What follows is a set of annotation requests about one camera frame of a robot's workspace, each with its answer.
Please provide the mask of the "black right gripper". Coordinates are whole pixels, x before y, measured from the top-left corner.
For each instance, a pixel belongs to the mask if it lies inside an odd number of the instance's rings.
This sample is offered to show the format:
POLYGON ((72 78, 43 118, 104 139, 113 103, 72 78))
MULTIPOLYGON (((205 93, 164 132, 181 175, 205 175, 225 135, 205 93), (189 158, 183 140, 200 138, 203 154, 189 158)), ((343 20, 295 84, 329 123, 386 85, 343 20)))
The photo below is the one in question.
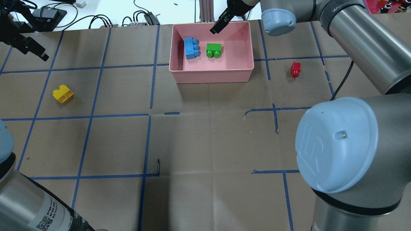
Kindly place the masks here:
POLYGON ((227 8, 219 16, 218 21, 210 28, 215 35, 222 32, 235 16, 244 16, 257 5, 257 0, 227 0, 227 8))

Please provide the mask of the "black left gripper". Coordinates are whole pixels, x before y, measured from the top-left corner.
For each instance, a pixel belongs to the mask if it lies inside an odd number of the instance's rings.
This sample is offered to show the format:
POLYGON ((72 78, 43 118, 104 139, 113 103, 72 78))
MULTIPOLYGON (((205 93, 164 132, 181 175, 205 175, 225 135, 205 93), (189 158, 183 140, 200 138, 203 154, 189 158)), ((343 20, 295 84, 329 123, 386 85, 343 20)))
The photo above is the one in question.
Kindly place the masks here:
POLYGON ((19 29, 19 25, 9 17, 8 11, 2 6, 0 25, 1 42, 16 48, 23 54, 31 52, 43 61, 47 61, 49 56, 46 54, 46 49, 41 45, 33 46, 33 39, 21 35, 19 29))

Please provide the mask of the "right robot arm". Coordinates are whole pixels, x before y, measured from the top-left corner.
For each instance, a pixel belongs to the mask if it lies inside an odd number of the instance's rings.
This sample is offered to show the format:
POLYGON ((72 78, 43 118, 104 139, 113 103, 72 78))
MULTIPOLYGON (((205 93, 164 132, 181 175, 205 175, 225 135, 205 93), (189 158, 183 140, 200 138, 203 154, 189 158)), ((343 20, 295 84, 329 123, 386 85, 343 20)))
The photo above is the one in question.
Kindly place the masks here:
POLYGON ((374 231, 410 185, 410 46, 361 0, 228 0, 210 29, 261 5, 266 33, 318 21, 378 96, 336 98, 307 109, 296 131, 299 172, 316 195, 312 231, 374 231))

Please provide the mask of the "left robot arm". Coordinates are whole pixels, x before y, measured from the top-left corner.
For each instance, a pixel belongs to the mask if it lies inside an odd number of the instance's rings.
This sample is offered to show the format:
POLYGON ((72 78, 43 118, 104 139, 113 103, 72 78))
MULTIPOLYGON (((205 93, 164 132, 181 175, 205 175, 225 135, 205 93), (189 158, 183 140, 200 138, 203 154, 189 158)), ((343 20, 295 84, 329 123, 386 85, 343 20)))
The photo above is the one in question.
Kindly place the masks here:
MULTIPOLYGON (((20 13, 39 31, 41 23, 32 15, 36 5, 22 0, 1 1, 1 42, 23 54, 31 52, 47 61, 45 48, 33 38, 21 34, 20 26, 10 12, 20 13)), ((92 231, 81 217, 54 193, 15 169, 14 138, 1 121, 0 208, 3 231, 92 231)))

